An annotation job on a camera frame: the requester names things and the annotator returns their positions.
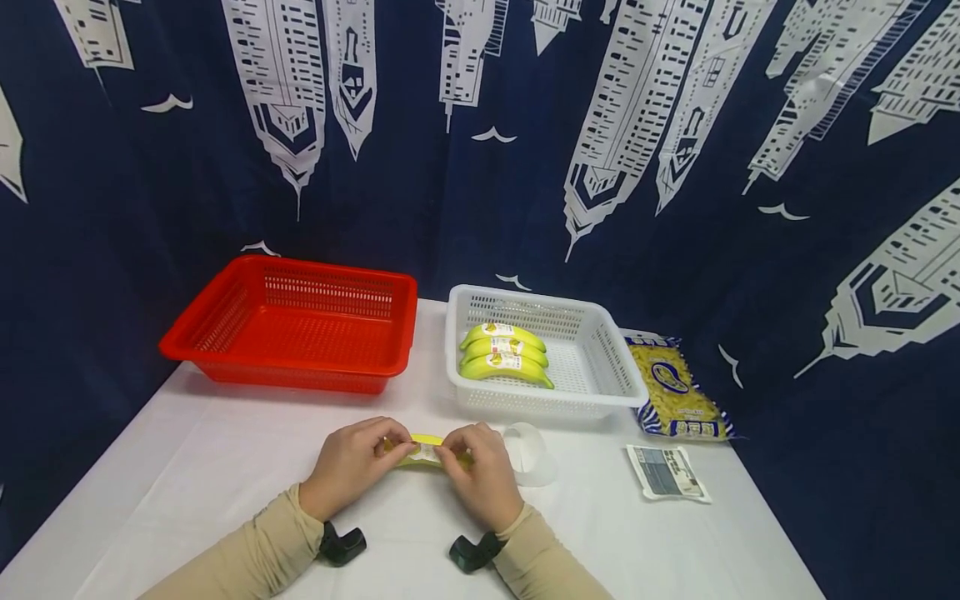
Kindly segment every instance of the small packet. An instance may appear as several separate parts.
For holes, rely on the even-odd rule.
[[[710,504],[707,488],[693,474],[690,459],[683,448],[650,448],[627,445],[630,464],[651,500],[683,498]]]
[[[680,338],[649,331],[621,329],[630,353],[647,384],[650,399],[637,407],[636,420],[646,433],[724,442],[736,438],[725,411],[713,403],[693,380],[680,353]]]

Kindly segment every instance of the building print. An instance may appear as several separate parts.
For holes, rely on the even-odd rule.
[[[623,0],[564,182],[570,258],[623,204],[653,158],[708,0]]]
[[[434,0],[444,12],[440,101],[446,132],[454,105],[476,107],[486,56],[499,57],[510,0]]]
[[[324,15],[333,114],[356,160],[376,106],[373,0],[324,0]]]
[[[7,103],[7,96],[4,95],[3,88],[0,88],[0,183],[26,203],[27,193],[23,189],[23,178],[20,174],[22,147],[23,137],[20,136],[13,111]]]
[[[960,0],[950,0],[937,20],[900,59],[886,81],[874,88],[870,137],[874,144],[937,112],[960,110]]]
[[[557,34],[566,31],[570,19],[581,20],[580,5],[584,0],[533,0],[534,38],[537,41],[537,56],[553,41]]]
[[[960,323],[960,180],[883,241],[837,286],[826,314],[828,356],[896,352]]]
[[[141,0],[54,0],[80,60],[88,68],[133,70],[133,56],[120,16],[120,3]]]
[[[703,150],[774,4],[776,0],[714,0],[660,149],[657,214],[673,200]]]
[[[779,180],[804,140],[820,141],[877,62],[929,0],[821,0],[811,7],[796,0],[783,24],[767,77],[813,40],[783,91],[787,101],[750,161],[746,194],[760,174]]]
[[[324,148],[324,65],[312,0],[223,0],[256,135],[297,192]]]

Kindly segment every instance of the table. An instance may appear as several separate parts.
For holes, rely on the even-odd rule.
[[[410,365],[372,404],[358,396],[218,384],[181,365],[0,574],[5,600],[134,598],[313,467],[325,436],[377,414],[412,433],[468,421],[444,374],[445,303],[420,300]],[[502,427],[506,422],[494,422]],[[558,480],[522,494],[616,598],[823,598],[726,444],[686,444],[713,504],[645,500],[624,444],[671,446],[623,409],[599,427],[544,429]],[[369,549],[314,564],[283,598],[510,598],[492,570],[446,557],[482,532],[440,471],[397,469],[334,518]]]

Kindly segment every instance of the white plastic basket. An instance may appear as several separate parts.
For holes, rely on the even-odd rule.
[[[512,377],[462,377],[460,342],[475,325],[527,329],[546,344],[546,372],[555,389]],[[444,337],[446,374],[463,407],[510,417],[599,420],[618,406],[649,398],[633,356],[603,306],[474,285],[450,290]]]

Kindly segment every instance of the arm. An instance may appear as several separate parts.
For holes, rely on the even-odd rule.
[[[464,470],[456,456],[467,450],[473,467]],[[520,600],[606,600],[610,598],[516,488],[503,437],[485,423],[450,433],[437,456],[460,499],[507,544],[493,565]]]
[[[323,535],[324,524],[300,509],[300,486],[293,486],[142,598],[270,598],[317,558]]]
[[[553,535],[529,504],[503,533],[493,559],[500,577],[520,600],[607,600],[611,596]]]
[[[385,450],[384,440],[391,442],[391,450]],[[406,428],[385,417],[334,431],[306,481],[141,598],[253,600],[280,593],[317,557],[324,521],[352,504],[416,448]]]

